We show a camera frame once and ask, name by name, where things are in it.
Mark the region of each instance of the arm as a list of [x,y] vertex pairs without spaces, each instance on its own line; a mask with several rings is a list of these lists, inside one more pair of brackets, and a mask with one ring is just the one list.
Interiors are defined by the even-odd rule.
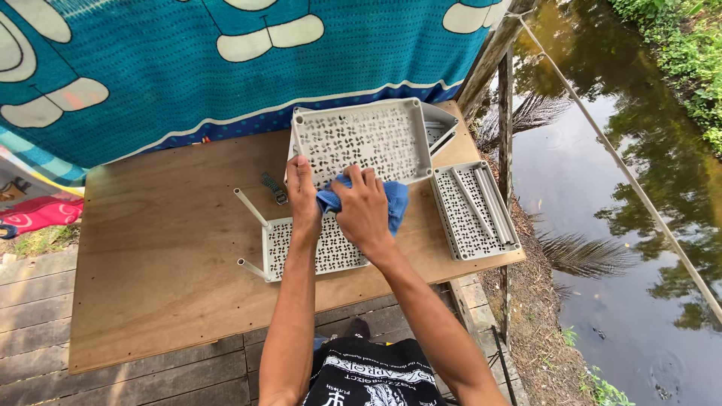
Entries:
[[349,166],[346,172],[352,188],[332,184],[342,201],[336,221],[391,286],[431,365],[461,404],[507,405],[481,350],[396,247],[386,194],[373,169]]
[[302,155],[293,157],[286,169],[293,229],[281,291],[261,356],[260,406],[299,404],[308,391],[313,362],[314,277],[321,211],[308,160]]

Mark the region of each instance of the black metal rod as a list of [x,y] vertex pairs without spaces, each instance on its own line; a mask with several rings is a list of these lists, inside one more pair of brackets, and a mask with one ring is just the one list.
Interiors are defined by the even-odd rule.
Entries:
[[496,326],[492,324],[492,333],[494,333],[494,341],[497,344],[497,350],[499,350],[499,360],[501,360],[501,369],[504,370],[504,378],[506,379],[506,387],[509,388],[509,399],[511,404],[517,406],[516,397],[514,396],[514,388],[511,387],[511,381],[509,380],[509,370],[506,368],[506,362],[504,361],[504,353],[501,350],[501,344],[499,344],[499,336],[496,334]]

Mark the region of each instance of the person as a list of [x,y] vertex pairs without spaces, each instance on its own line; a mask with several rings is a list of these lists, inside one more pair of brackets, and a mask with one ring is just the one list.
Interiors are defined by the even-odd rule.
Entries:
[[441,406],[431,366],[460,404],[508,405],[481,350],[396,246],[383,184],[371,168],[346,168],[351,188],[332,183],[342,201],[336,221],[383,274],[416,339],[374,344],[366,328],[313,352],[321,211],[308,159],[293,157],[287,173],[293,230],[261,356],[259,406]]

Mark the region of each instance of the wooden deck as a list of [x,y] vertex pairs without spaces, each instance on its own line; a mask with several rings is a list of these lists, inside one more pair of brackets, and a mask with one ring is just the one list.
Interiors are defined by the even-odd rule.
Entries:
[[[65,251],[0,268],[0,405],[257,404],[258,367],[266,329],[68,375],[76,257],[75,251]],[[458,281],[462,289],[471,292],[465,293],[467,301],[469,295],[478,297],[468,288],[479,286],[474,276]],[[463,320],[454,306],[449,283],[432,287]],[[488,305],[480,303],[469,306],[477,319],[486,314],[484,305],[488,311]],[[342,334],[354,316],[368,322],[373,342],[397,342],[414,336],[392,295],[316,314],[316,331],[327,337]],[[495,352],[495,347],[489,347],[493,340],[488,330],[486,338],[478,338],[485,354]],[[495,359],[489,358],[492,371],[497,382],[504,383]],[[510,373],[513,384],[521,387],[516,371],[511,369]],[[451,397],[447,386],[436,378],[440,392]],[[500,388],[508,395],[505,385]]]

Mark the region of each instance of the rag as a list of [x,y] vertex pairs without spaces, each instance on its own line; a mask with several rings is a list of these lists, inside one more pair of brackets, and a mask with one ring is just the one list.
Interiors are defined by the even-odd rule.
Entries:
[[[351,187],[351,178],[348,176],[338,175],[336,179],[344,186]],[[396,236],[396,231],[399,230],[404,219],[406,206],[409,205],[409,188],[399,182],[384,182],[383,191],[388,200],[388,230],[391,231],[391,235]],[[322,213],[341,212],[341,199],[331,190],[331,182],[318,191],[316,201]]]

